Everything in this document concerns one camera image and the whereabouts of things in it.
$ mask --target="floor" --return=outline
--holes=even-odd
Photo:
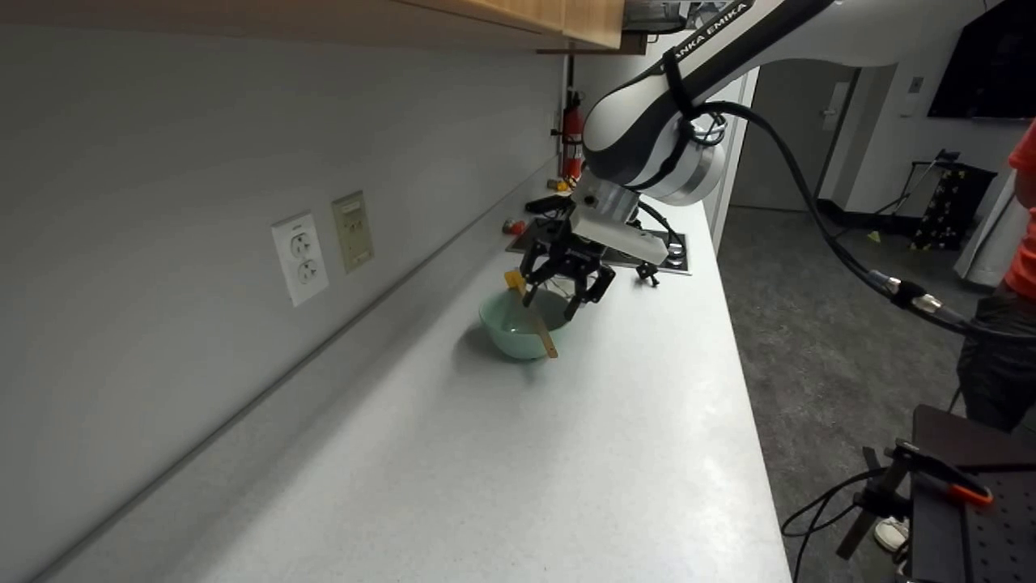
[[[957,278],[951,253],[916,253],[900,237],[841,241],[972,317],[981,291]],[[916,404],[951,403],[963,339],[862,289],[808,214],[732,208],[720,265],[781,518],[864,469],[862,448],[910,441]],[[845,530],[848,521],[813,537],[804,583],[894,581],[871,542],[839,560]]]

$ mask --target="outlet cover plate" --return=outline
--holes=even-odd
[[[298,214],[293,221],[271,223],[268,229],[293,295],[293,308],[303,308],[327,289],[319,221],[314,214]]]
[[[345,265],[346,265],[346,271],[355,271],[363,264],[369,264],[375,256],[363,191],[338,199],[330,203],[330,214],[334,214],[334,229],[338,229],[338,243],[345,253]]]

